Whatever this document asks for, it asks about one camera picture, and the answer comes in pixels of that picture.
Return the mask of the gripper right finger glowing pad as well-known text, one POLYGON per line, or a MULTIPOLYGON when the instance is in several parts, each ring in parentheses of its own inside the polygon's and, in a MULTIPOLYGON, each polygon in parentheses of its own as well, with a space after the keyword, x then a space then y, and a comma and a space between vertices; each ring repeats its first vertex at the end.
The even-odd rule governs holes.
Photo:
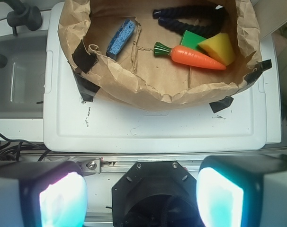
POLYGON ((287 227, 287 155, 212 155, 196 198, 207 227, 287 227))

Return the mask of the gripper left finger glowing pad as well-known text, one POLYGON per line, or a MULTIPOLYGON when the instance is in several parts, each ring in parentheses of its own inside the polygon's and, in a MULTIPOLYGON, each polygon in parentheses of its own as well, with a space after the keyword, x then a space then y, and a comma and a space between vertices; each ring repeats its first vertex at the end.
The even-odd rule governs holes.
POLYGON ((0 161, 0 227, 81 227, 88 190, 72 161, 0 161))

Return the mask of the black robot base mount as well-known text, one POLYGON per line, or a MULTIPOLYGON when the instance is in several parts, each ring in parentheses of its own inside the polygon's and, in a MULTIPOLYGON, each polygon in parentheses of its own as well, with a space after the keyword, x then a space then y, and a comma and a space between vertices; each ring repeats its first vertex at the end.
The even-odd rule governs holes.
POLYGON ((133 165, 112 187, 115 227, 202 227, 196 179, 180 164, 133 165))

